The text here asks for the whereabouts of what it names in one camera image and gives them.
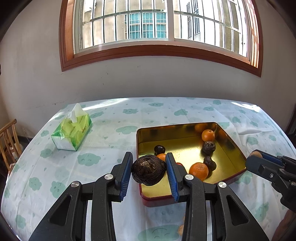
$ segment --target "orange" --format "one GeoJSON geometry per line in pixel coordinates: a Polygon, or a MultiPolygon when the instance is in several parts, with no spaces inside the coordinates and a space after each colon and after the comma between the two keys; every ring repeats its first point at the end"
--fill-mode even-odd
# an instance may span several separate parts
{"type": "Polygon", "coordinates": [[[215,140],[215,133],[210,129],[204,130],[202,132],[202,140],[203,141],[214,141],[215,140]]]}
{"type": "Polygon", "coordinates": [[[160,160],[165,161],[165,154],[164,154],[164,153],[158,154],[157,157],[158,157],[160,160]]]}
{"type": "Polygon", "coordinates": [[[206,164],[197,162],[190,167],[189,174],[199,178],[201,181],[204,181],[204,179],[206,179],[209,174],[209,169],[207,168],[206,164]]]}

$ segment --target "black plastic bracket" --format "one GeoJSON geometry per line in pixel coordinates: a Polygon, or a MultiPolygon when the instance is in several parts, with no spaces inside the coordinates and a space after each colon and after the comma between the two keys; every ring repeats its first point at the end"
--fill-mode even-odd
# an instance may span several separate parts
{"type": "Polygon", "coordinates": [[[166,162],[171,162],[174,170],[168,175],[185,174],[183,189],[178,191],[179,197],[183,196],[178,202],[186,202],[182,241],[207,239],[206,200],[210,201],[213,241],[269,241],[256,219],[226,183],[203,183],[197,177],[187,175],[183,166],[176,165],[171,153],[167,155],[166,162]]]}
{"type": "Polygon", "coordinates": [[[286,156],[274,157],[265,152],[256,151],[263,157],[249,156],[246,161],[247,170],[270,181],[271,186],[283,195],[281,203],[296,212],[296,160],[286,156]],[[274,163],[274,160],[280,160],[282,166],[274,163]]]}
{"type": "Polygon", "coordinates": [[[91,209],[91,240],[116,241],[112,202],[121,202],[130,179],[133,155],[127,152],[121,164],[96,182],[71,183],[50,208],[29,241],[85,241],[87,203],[91,209]]]}

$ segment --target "tablecloth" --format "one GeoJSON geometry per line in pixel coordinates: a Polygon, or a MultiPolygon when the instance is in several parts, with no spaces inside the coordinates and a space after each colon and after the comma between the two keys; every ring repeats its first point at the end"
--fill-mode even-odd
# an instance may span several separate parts
{"type": "MultiPolygon", "coordinates": [[[[296,157],[296,150],[280,127],[258,106],[229,100],[202,98],[124,98],[81,103],[93,125],[78,151],[56,149],[50,135],[73,109],[65,106],[33,138],[6,184],[1,212],[23,240],[30,235],[73,181],[96,181],[121,163],[126,151],[136,159],[136,131],[142,127],[179,123],[217,122],[245,156],[254,149],[272,155],[296,157]]],[[[271,183],[245,172],[230,185],[254,215],[269,239],[287,208],[271,183]]],[[[88,205],[86,240],[90,240],[88,205]]],[[[139,185],[131,178],[127,195],[113,203],[118,241],[181,240],[185,204],[146,207],[139,185]]],[[[208,216],[208,240],[211,240],[208,216]]]]}

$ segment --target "metal tin box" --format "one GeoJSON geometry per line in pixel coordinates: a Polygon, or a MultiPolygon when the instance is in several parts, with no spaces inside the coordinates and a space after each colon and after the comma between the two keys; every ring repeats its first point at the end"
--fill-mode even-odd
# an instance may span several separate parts
{"type": "MultiPolygon", "coordinates": [[[[215,122],[141,128],[137,131],[137,158],[154,154],[154,147],[162,145],[165,147],[165,152],[172,152],[176,162],[182,163],[188,172],[192,164],[203,162],[206,156],[202,152],[203,140],[201,138],[201,133],[205,129],[215,132],[216,150],[211,157],[216,162],[217,168],[204,182],[215,184],[244,172],[246,157],[215,122]]],[[[147,207],[174,203],[167,174],[156,185],[140,184],[140,194],[143,204],[147,207]]]]}

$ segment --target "chair backrest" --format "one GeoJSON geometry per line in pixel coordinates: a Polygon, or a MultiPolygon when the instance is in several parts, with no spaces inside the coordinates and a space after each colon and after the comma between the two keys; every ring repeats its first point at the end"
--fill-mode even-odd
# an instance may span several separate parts
{"type": "Polygon", "coordinates": [[[17,138],[17,132],[15,130],[16,122],[17,120],[14,119],[0,129],[0,151],[8,172],[11,172],[12,170],[11,164],[16,163],[13,153],[15,153],[18,158],[22,154],[20,143],[17,138]],[[10,134],[10,128],[12,129],[14,141],[10,134]]]}

